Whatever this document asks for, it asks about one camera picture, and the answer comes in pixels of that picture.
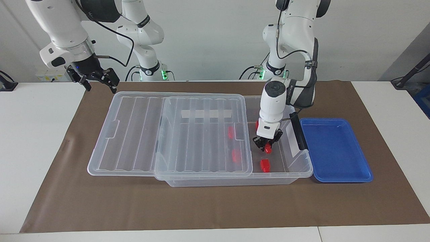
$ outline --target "plastic lid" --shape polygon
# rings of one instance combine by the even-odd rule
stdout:
[[[155,176],[226,179],[252,173],[243,96],[172,96],[163,104]]]

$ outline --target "red object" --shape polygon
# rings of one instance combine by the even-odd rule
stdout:
[[[266,145],[264,146],[264,151],[265,151],[267,154],[272,153],[272,146],[271,146],[269,143],[266,143]]]
[[[231,140],[234,138],[234,128],[233,128],[233,126],[228,127],[228,137]]]
[[[262,159],[260,161],[261,170],[263,172],[270,172],[270,162],[269,159]]]
[[[233,163],[239,163],[240,162],[240,152],[238,150],[233,149],[231,151],[231,159],[233,160]]]

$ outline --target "black handle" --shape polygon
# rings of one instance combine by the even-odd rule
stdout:
[[[291,124],[293,125],[294,135],[296,136],[297,144],[300,150],[307,149],[306,139],[304,138],[303,130],[301,129],[298,113],[290,113]]]

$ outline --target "transparent plastic container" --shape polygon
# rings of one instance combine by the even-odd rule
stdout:
[[[270,155],[256,147],[252,138],[256,136],[260,97],[245,97],[246,107],[238,104],[242,98],[231,94],[118,92],[88,172],[94,176],[156,177],[173,187],[282,185],[310,177],[313,169],[308,151],[298,149],[289,121],[282,124],[284,134],[273,145]],[[223,100],[225,105],[219,105],[217,100]],[[209,106],[208,112],[204,111],[205,106]],[[287,108],[284,117],[293,111]],[[206,129],[208,115],[209,129]],[[175,155],[173,150],[182,154]],[[260,160],[264,158],[270,160],[269,173],[260,169]]]

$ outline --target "black pole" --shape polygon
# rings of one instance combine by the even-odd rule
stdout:
[[[0,92],[12,92],[15,87],[18,85],[18,82],[10,82],[6,80],[2,75],[0,75],[0,82],[2,84],[2,88]]]
[[[429,61],[430,53],[426,57],[424,57],[424,59],[422,59],[412,70],[410,70],[401,80],[391,81],[391,84],[393,84],[396,89],[403,88],[406,82],[409,81],[409,79],[411,79],[413,75],[417,74],[417,72],[419,72]]]

